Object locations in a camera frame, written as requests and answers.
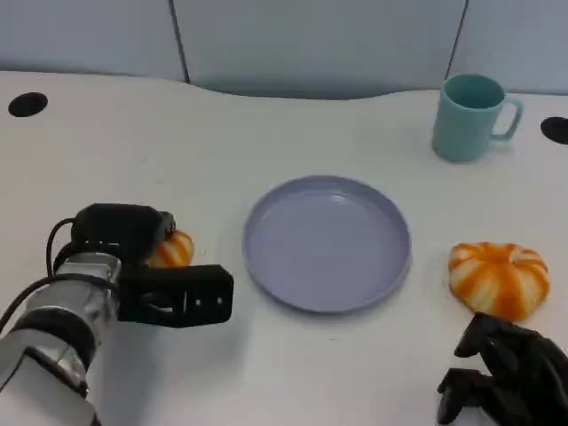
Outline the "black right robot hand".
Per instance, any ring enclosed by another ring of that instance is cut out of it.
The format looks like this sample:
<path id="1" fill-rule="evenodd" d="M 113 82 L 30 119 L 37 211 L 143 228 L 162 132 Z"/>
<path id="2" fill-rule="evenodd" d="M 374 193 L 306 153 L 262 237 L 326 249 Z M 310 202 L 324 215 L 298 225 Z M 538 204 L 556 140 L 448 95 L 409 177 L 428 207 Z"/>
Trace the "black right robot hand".
<path id="1" fill-rule="evenodd" d="M 567 356 L 551 339 L 478 312 L 454 355 L 480 355 L 490 374 L 448 369 L 438 386 L 439 424 L 455 421 L 465 407 L 482 409 L 498 425 L 567 423 Z"/>

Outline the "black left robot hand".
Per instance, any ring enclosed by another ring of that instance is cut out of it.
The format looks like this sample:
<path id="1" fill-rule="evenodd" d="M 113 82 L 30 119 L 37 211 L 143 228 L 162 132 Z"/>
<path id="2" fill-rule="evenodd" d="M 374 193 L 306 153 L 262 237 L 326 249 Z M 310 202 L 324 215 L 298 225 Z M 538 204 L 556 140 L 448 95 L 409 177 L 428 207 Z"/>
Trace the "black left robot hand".
<path id="1" fill-rule="evenodd" d="M 95 203 L 80 210 L 71 228 L 73 247 L 143 264 L 176 230 L 167 211 L 135 204 Z"/>

